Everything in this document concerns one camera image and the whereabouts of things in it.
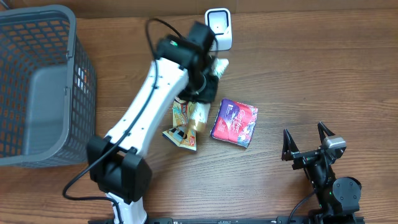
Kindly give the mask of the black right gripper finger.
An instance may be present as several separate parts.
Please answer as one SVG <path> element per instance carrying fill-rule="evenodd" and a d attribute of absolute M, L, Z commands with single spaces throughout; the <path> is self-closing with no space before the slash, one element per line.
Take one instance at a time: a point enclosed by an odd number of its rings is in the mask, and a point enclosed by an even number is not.
<path fill-rule="evenodd" d="M 284 143 L 282 147 L 283 156 L 292 156 L 293 154 L 299 153 L 298 147 L 294 142 L 288 129 L 283 130 Z"/>
<path fill-rule="evenodd" d="M 325 145 L 328 138 L 334 136 L 335 133 L 330 131 L 322 121 L 318 122 L 317 127 L 318 127 L 320 141 L 323 145 Z"/>

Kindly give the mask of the white gold cream tube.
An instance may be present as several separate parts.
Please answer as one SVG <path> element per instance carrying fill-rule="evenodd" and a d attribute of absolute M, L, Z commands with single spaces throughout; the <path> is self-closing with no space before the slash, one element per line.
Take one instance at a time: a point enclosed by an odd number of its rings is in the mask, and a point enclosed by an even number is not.
<path fill-rule="evenodd" d="M 215 95 L 218 89 L 218 82 L 225 73 L 229 65 L 229 60 L 227 58 L 215 58 L 211 70 L 208 72 L 208 77 L 210 81 L 206 84 L 207 93 L 210 94 L 210 102 L 202 103 L 195 102 L 194 109 L 190 115 L 190 120 L 188 125 L 195 131 L 202 132 L 206 128 L 208 121 L 208 115 L 211 107 L 211 103 L 215 100 Z"/>

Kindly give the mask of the red purple pad packet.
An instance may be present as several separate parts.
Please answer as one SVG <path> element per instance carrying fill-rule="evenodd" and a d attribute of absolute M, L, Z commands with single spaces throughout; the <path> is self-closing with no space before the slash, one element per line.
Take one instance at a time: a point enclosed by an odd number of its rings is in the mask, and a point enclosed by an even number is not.
<path fill-rule="evenodd" d="M 257 113 L 254 106 L 222 99 L 211 137 L 247 148 L 254 133 Z"/>

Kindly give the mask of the yellow snack packet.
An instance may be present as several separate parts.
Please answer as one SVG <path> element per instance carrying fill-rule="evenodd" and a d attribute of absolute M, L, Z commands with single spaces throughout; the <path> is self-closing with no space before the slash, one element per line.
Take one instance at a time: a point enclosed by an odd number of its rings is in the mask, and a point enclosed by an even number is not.
<path fill-rule="evenodd" d="M 196 152 L 197 132 L 188 127 L 194 107 L 194 103 L 176 97 L 172 105 L 173 127 L 163 131 L 162 135 L 177 147 Z"/>

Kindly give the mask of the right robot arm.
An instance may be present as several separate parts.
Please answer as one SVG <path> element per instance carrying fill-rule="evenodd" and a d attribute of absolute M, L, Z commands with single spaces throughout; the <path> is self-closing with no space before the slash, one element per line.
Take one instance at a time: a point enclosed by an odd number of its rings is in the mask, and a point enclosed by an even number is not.
<path fill-rule="evenodd" d="M 281 159 L 292 161 L 294 170 L 302 169 L 312 185 L 312 192 L 292 209 L 288 217 L 279 217 L 279 223 L 364 223 L 355 217 L 359 211 L 361 183 L 354 177 L 335 177 L 331 167 L 346 150 L 346 141 L 330 131 L 323 122 L 317 124 L 321 145 L 312 151 L 299 151 L 288 129 L 284 129 Z M 316 196 L 318 209 L 307 216 L 295 212 L 312 196 Z"/>

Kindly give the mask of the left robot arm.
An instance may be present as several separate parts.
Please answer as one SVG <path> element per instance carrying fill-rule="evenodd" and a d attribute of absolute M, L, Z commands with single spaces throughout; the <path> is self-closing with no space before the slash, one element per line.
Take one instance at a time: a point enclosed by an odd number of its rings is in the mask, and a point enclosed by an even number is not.
<path fill-rule="evenodd" d="M 89 140 L 90 179 L 113 207 L 108 223 L 146 222 L 142 197 L 152 178 L 144 159 L 149 143 L 175 98 L 205 106 L 214 101 L 217 56 L 208 53 L 216 50 L 212 34 L 160 39 L 147 78 L 126 113 L 104 138 Z"/>

